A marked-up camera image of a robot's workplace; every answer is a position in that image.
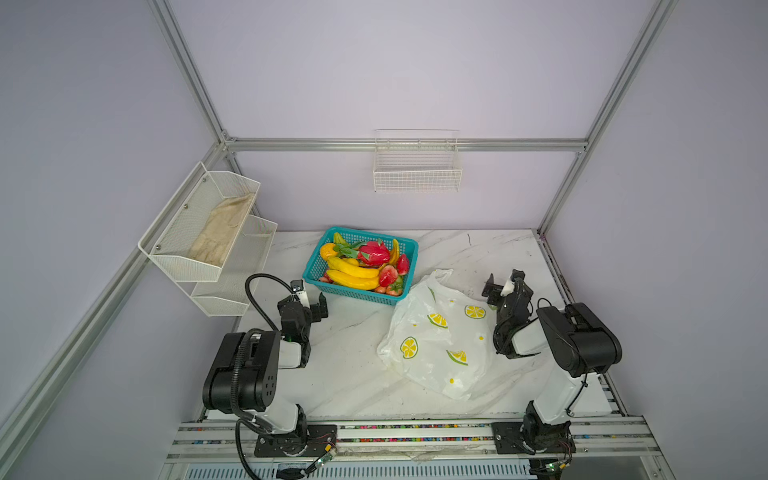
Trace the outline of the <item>yellow fake banana bunch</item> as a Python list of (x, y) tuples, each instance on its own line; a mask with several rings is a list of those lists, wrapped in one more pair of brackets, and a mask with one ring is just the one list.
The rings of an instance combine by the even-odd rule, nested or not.
[(380, 286), (378, 269), (352, 265), (338, 257), (330, 257), (326, 263), (326, 275), (335, 284), (363, 291), (375, 290)]

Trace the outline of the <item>white lemon print plastic bag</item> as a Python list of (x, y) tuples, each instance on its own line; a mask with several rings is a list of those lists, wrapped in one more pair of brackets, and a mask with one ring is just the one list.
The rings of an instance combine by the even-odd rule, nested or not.
[(452, 400), (471, 398), (490, 368), (494, 309), (446, 285), (450, 270), (435, 270), (394, 308), (376, 353), (384, 365)]

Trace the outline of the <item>pink fake dragon fruit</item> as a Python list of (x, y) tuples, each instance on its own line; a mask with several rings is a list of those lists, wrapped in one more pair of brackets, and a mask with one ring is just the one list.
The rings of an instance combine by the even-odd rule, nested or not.
[(356, 251), (356, 259), (369, 267), (381, 267), (388, 264), (391, 258), (390, 251), (383, 241), (368, 241), (361, 244)]

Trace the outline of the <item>red fake strawberry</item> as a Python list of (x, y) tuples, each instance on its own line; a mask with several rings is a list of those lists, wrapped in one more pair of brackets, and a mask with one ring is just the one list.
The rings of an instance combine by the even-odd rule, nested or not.
[(388, 288), (399, 278), (399, 273), (393, 265), (386, 265), (379, 271), (379, 286)]

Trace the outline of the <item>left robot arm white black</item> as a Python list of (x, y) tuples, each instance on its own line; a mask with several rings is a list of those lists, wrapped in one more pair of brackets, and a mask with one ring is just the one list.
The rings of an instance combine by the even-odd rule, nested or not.
[(328, 317), (326, 299), (309, 301), (301, 280), (282, 284), (289, 295), (277, 304), (280, 327), (224, 336), (202, 389), (207, 410), (231, 414), (257, 435), (261, 457), (299, 456), (320, 448), (304, 409), (278, 396), (278, 373), (303, 369), (311, 355), (311, 327)]

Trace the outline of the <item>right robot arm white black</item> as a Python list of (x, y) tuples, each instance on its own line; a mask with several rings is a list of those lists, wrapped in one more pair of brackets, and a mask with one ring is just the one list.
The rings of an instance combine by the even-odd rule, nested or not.
[(512, 271), (502, 285), (490, 276), (482, 291), (496, 311), (492, 340), (498, 355), (522, 359), (549, 351), (555, 362), (523, 418), (492, 425), (494, 442), (499, 454), (570, 455), (574, 408), (591, 383), (621, 361), (622, 347), (585, 304), (558, 308), (545, 301), (534, 306), (533, 295), (521, 270)]

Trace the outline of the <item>green fake leafy fruit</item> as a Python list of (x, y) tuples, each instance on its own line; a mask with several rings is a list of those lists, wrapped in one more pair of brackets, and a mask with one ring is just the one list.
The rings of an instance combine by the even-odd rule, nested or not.
[(335, 232), (333, 235), (334, 251), (340, 258), (358, 259), (359, 242), (350, 243), (344, 239), (341, 233)]

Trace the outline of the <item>yellow fake starfruit slice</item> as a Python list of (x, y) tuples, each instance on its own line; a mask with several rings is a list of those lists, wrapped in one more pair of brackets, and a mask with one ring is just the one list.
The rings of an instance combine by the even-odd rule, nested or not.
[(392, 240), (392, 248), (390, 249), (389, 264), (395, 265), (400, 257), (400, 245), (397, 239)]

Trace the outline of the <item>teal plastic basket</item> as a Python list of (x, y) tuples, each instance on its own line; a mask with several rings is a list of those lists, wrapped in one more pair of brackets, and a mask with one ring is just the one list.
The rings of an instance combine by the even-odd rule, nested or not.
[[(393, 265), (398, 273), (399, 278), (397, 281), (390, 285), (388, 288), (378, 287), (375, 290), (363, 291), (357, 289), (351, 289), (343, 287), (341, 285), (333, 283), (326, 275), (328, 269), (326, 261), (324, 261), (320, 255), (320, 248), (326, 243), (333, 243), (333, 235), (335, 232), (342, 234), (345, 240), (350, 243), (359, 242), (365, 244), (368, 241), (383, 241), (387, 248), (392, 248), (392, 240), (397, 239), (400, 245), (400, 257), (395, 265)], [(303, 280), (307, 284), (311, 284), (320, 289), (323, 293), (335, 294), (345, 297), (350, 297), (358, 300), (371, 301), (381, 303), (385, 305), (395, 305), (400, 300), (404, 299), (409, 289), (412, 286), (415, 266), (418, 259), (419, 246), (418, 243), (410, 238), (386, 235), (377, 232), (361, 231), (343, 227), (332, 227), (328, 229), (319, 240), (312, 255), (310, 256), (306, 268), (303, 273)], [(365, 266), (362, 262), (350, 258), (341, 258), (351, 263), (352, 265), (358, 265), (360, 267), (375, 268), (379, 271), (386, 265), (381, 267), (369, 267)]]

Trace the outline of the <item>lower white mesh shelf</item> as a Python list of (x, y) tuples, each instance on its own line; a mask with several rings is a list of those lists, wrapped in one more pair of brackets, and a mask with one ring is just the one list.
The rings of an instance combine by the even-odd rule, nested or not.
[(278, 224), (248, 215), (216, 282), (197, 283), (189, 294), (208, 317), (244, 315), (250, 302), (244, 287), (247, 277), (263, 270)]

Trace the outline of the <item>white mesh shelf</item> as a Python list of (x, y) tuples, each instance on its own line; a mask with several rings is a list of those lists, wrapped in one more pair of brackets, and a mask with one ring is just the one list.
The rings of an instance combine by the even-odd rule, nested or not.
[(138, 242), (176, 283), (219, 280), (260, 183), (198, 163)]
[(244, 315), (250, 302), (244, 287), (247, 277), (263, 270), (278, 224), (248, 215), (216, 282), (197, 283), (189, 294), (208, 317)]

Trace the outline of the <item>beige cloth in shelf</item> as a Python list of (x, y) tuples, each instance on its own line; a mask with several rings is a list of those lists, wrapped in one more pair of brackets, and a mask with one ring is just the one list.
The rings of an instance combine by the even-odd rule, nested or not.
[(222, 267), (254, 199), (255, 195), (251, 193), (226, 198), (214, 207), (203, 230), (193, 242), (188, 257)]

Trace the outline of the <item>upper white mesh shelf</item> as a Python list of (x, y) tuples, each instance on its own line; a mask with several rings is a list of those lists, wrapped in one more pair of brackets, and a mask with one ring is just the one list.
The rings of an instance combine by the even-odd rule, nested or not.
[(219, 280), (260, 183), (198, 163), (138, 242), (176, 283)]

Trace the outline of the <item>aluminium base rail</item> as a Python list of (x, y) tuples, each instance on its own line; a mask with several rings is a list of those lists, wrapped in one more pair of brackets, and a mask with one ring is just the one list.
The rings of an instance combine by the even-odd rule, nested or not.
[[(338, 422), (335, 448), (307, 479), (677, 479), (642, 417), (577, 419), (562, 453), (500, 453), (492, 420)], [(260, 479), (308, 466), (303, 457), (255, 458), (266, 446), (247, 429), (242, 447)], [(158, 479), (250, 479), (239, 462), (234, 424), (179, 428)]]

